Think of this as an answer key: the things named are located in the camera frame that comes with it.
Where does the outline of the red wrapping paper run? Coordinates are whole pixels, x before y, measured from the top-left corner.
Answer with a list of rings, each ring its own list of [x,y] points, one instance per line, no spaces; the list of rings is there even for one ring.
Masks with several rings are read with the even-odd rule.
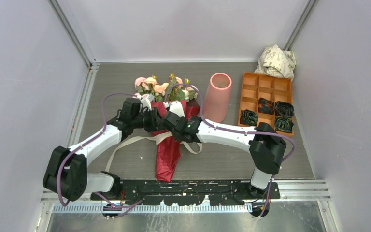
[[[187,119],[199,114],[200,106],[195,99],[190,101],[181,100],[180,103],[185,111],[185,117]],[[180,156],[180,143],[174,140],[172,136],[165,138],[161,143],[159,143],[157,145],[155,162],[156,179],[170,182]]]

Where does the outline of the cream printed ribbon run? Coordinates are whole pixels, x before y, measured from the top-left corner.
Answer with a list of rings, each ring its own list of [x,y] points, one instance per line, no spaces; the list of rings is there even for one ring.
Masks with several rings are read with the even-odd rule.
[[[116,152],[123,148],[123,147],[126,147],[132,143],[135,143],[137,141],[140,141],[140,140],[143,140],[143,139],[147,139],[147,140],[150,140],[150,141],[154,141],[156,143],[156,145],[159,145],[160,143],[162,143],[164,140],[166,140],[167,138],[172,138],[172,133],[171,132],[164,132],[164,133],[161,133],[161,134],[158,134],[156,136],[151,136],[151,137],[144,137],[144,136],[136,136],[136,137],[132,137],[122,143],[120,143],[115,149],[114,151],[112,152],[111,156],[109,157],[108,159],[108,162],[106,164],[106,167],[105,167],[105,171],[106,172],[109,172],[110,171],[110,167],[112,165],[112,162],[113,162],[113,159],[115,157],[115,154]],[[191,146],[186,143],[186,142],[181,142],[180,143],[181,145],[184,145],[184,147],[192,154],[199,154],[202,150],[203,150],[203,146],[201,143],[197,143],[197,146],[198,146],[198,151],[195,151],[191,148]]]

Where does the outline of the pink flower bunch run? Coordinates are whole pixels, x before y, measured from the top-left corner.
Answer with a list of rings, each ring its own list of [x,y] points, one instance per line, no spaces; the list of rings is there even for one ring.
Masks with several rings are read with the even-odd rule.
[[[164,101],[176,101],[186,100],[190,101],[198,97],[198,93],[195,89],[184,84],[190,84],[189,79],[182,79],[171,73],[168,82],[159,84],[157,77],[152,75],[151,77],[138,77],[134,82],[134,88],[137,91],[135,95],[143,96],[149,94],[154,97],[157,102]]]

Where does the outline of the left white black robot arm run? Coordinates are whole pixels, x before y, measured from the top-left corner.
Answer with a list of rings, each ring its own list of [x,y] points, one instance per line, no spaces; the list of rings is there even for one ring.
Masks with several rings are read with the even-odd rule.
[[[145,100],[125,99],[117,115],[106,121],[95,134],[70,147],[56,147],[43,177],[43,187],[58,194],[60,199],[76,201],[83,194],[111,200],[120,197],[120,177],[109,171],[94,174],[87,168],[99,155],[124,141],[135,129],[154,132],[160,123],[160,113]]]

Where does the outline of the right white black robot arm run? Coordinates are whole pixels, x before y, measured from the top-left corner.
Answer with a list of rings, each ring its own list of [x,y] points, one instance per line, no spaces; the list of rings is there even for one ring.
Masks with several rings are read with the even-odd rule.
[[[167,112],[161,125],[179,142],[215,143],[249,153],[255,165],[249,185],[250,195],[254,198],[262,198],[268,191],[271,178],[279,173],[286,142],[267,123],[261,122],[256,127],[237,127],[203,121],[199,116],[186,119]]]

